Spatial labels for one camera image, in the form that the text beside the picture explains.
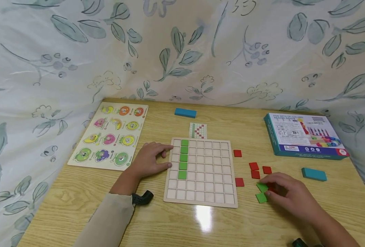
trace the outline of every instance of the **beige sleeve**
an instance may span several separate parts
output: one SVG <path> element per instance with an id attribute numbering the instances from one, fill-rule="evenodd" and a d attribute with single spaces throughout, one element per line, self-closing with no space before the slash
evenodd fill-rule
<path id="1" fill-rule="evenodd" d="M 133 215 L 132 196 L 108 193 L 73 247 L 117 247 Z"/>

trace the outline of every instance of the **hand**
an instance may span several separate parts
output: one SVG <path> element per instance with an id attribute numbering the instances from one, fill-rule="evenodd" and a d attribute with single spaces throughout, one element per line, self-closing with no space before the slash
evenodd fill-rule
<path id="1" fill-rule="evenodd" d="M 132 174 L 138 179 L 151 176 L 172 167 L 170 162 L 163 164 L 156 163 L 158 154 L 166 158 L 166 152 L 172 149 L 172 145 L 151 142 L 145 143 L 140 149 L 132 164 L 126 169 L 126 172 Z"/>
<path id="2" fill-rule="evenodd" d="M 305 184 L 287 174 L 275 172 L 264 177 L 260 182 L 263 184 L 276 183 L 277 193 L 268 190 L 265 192 L 266 197 L 309 224 L 313 225 L 323 219 L 323 216 L 328 215 Z"/>

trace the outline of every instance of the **floral fabric backdrop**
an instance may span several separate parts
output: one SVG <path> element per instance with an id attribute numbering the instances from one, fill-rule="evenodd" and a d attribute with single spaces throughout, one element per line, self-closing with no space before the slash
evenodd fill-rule
<path id="1" fill-rule="evenodd" d="M 104 97 L 317 111 L 365 182 L 365 0 L 0 1 L 0 247 Z"/>

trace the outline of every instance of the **wooden table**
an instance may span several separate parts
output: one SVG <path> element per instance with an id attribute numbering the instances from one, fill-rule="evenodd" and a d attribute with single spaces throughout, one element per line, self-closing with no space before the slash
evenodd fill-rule
<path id="1" fill-rule="evenodd" d="M 108 98 L 109 102 L 138 103 Z M 166 172 L 141 181 L 137 193 L 154 193 L 147 206 L 137 206 L 120 246 L 290 246 L 301 237 L 310 245 L 319 241 L 313 230 L 281 208 L 259 204 L 257 180 L 249 162 L 271 166 L 304 181 L 321 206 L 365 247 L 365 186 L 350 159 L 328 161 L 275 156 L 263 117 L 268 110 L 139 102 L 149 105 L 138 147 L 145 142 L 170 143 L 187 137 L 190 122 L 208 125 L 208 138 L 230 140 L 242 150 L 234 158 L 235 176 L 245 187 L 237 188 L 239 208 L 216 208 L 163 202 Z M 176 107 L 197 111 L 196 119 L 174 115 Z M 301 168 L 326 172 L 328 181 L 304 179 Z M 121 172 L 64 166 L 40 205 L 19 247 L 71 246 L 104 195 Z"/>

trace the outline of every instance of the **toy box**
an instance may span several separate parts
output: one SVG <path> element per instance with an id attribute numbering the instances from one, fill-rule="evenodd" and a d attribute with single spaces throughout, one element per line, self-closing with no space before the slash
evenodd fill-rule
<path id="1" fill-rule="evenodd" d="M 349 156 L 326 117 L 269 113 L 264 120 L 275 155 L 331 160 Z"/>

